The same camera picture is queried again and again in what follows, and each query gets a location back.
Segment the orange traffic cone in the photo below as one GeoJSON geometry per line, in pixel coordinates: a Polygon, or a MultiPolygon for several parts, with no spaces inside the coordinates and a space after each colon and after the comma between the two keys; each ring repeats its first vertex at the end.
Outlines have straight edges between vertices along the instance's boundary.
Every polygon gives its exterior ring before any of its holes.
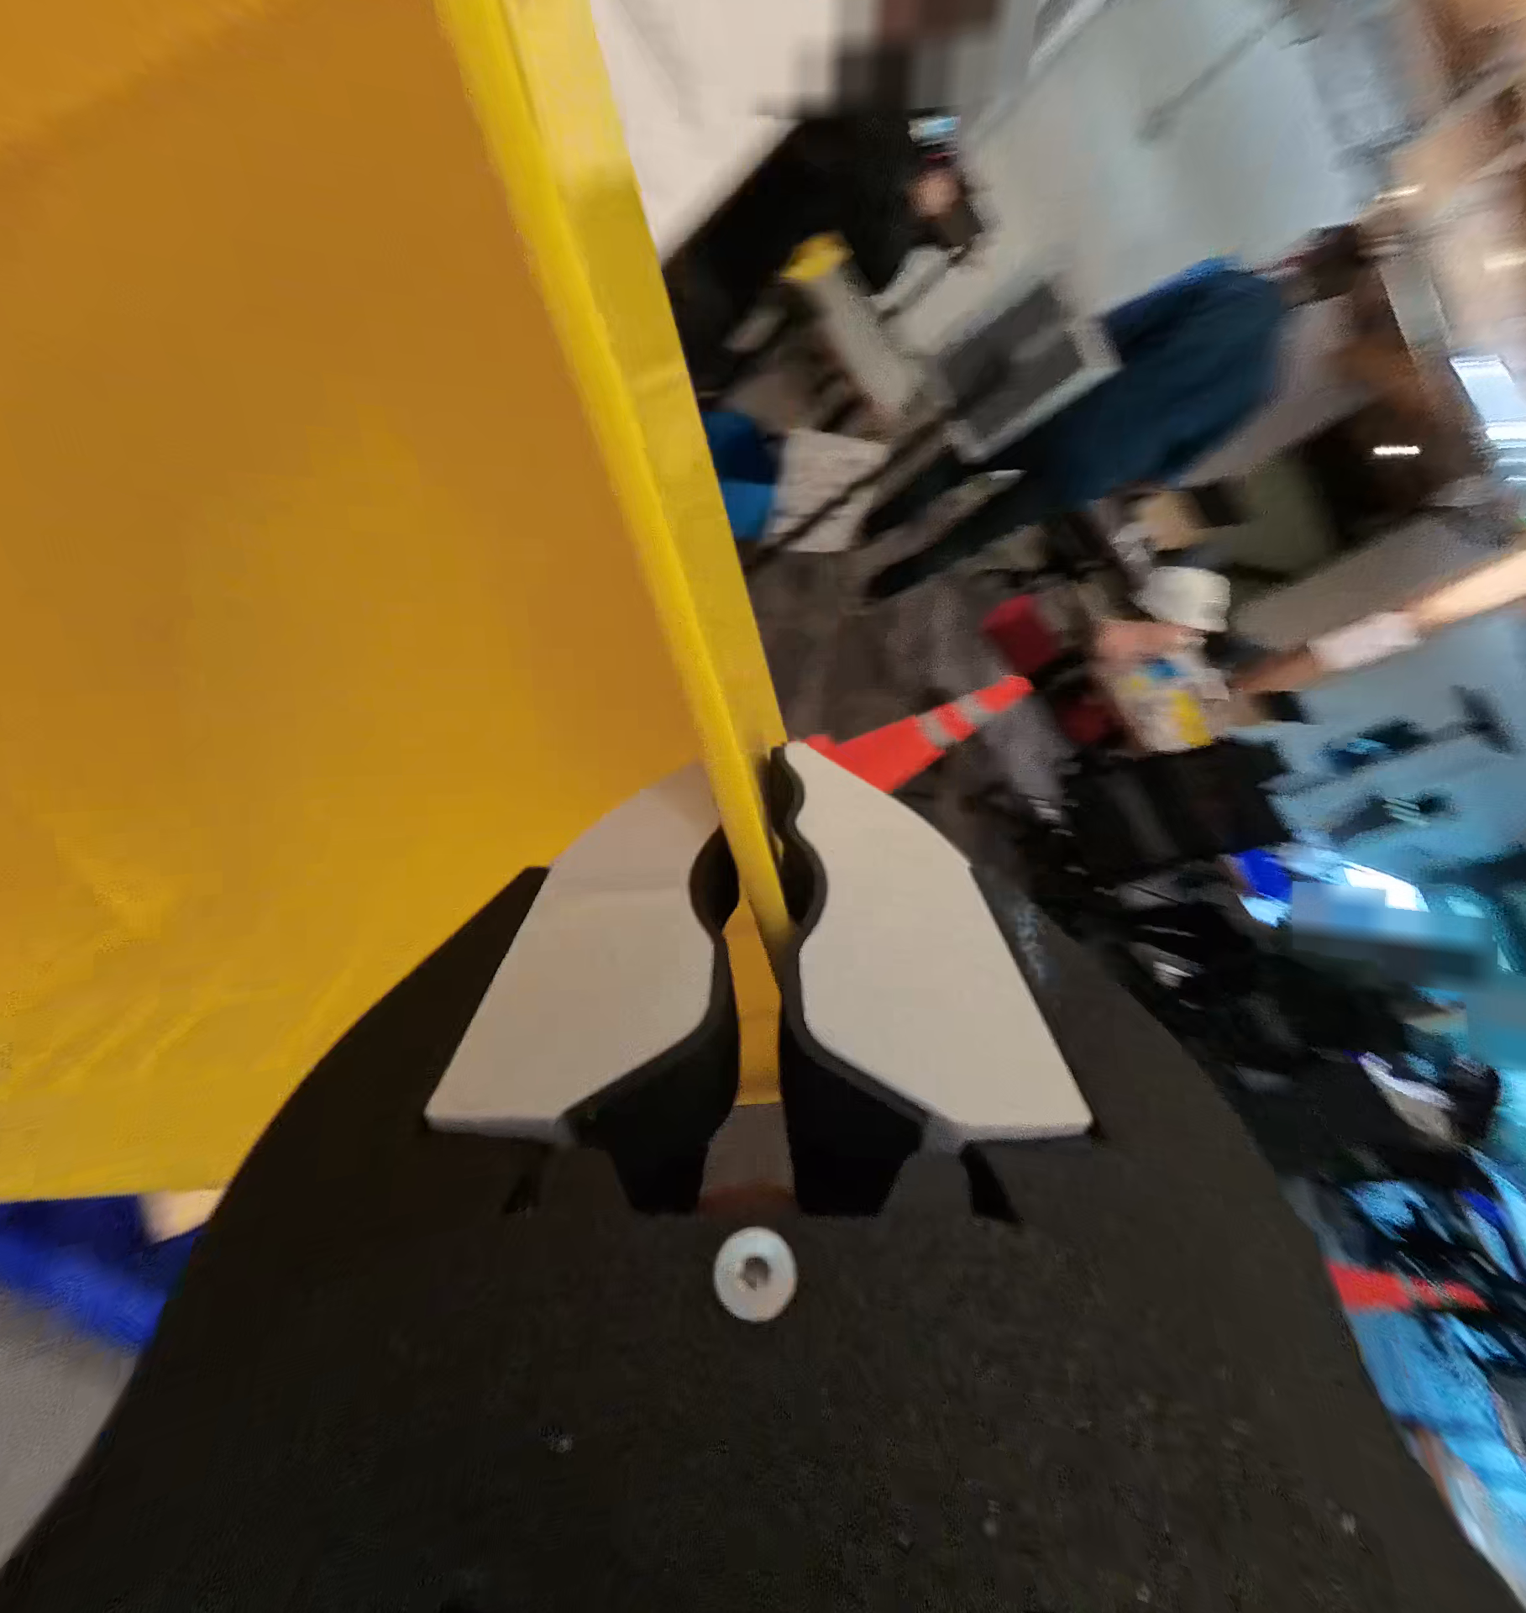
{"type": "Polygon", "coordinates": [[[975,737],[996,716],[1014,710],[1035,686],[1021,675],[1002,675],[973,693],[947,698],[845,740],[826,735],[806,746],[882,793],[894,793],[975,737]]]}

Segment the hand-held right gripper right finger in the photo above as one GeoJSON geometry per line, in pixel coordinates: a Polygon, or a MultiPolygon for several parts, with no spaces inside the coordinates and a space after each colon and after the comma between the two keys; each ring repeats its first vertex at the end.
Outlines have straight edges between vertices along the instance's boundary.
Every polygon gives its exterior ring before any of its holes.
{"type": "Polygon", "coordinates": [[[771,756],[794,923],[778,1085],[810,1217],[873,1217],[915,1157],[1091,1140],[1095,1119],[973,864],[805,742],[771,756]]]}

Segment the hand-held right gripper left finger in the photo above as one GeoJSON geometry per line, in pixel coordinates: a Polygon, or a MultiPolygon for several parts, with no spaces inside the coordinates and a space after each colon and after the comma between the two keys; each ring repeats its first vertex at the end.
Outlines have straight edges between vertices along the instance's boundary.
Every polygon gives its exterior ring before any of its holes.
{"type": "Polygon", "coordinates": [[[740,1085],[738,895],[699,763],[631,795],[543,872],[425,1122],[599,1152],[634,1210],[696,1210],[740,1085]]]}

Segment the blue plastic bin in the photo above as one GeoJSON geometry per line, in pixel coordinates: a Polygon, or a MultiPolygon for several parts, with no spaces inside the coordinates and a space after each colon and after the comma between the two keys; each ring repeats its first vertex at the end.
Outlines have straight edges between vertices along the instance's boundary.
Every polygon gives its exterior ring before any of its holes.
{"type": "Polygon", "coordinates": [[[151,1233],[137,1198],[0,1203],[0,1287],[84,1337],[140,1353],[198,1236],[151,1233]]]}

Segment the yellow plastic bin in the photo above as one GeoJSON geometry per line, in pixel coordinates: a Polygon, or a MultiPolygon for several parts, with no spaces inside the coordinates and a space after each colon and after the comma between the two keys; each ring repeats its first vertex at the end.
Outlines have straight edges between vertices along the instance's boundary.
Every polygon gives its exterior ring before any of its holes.
{"type": "Polygon", "coordinates": [[[784,739],[587,3],[0,3],[0,1201],[221,1187],[784,739]]]}

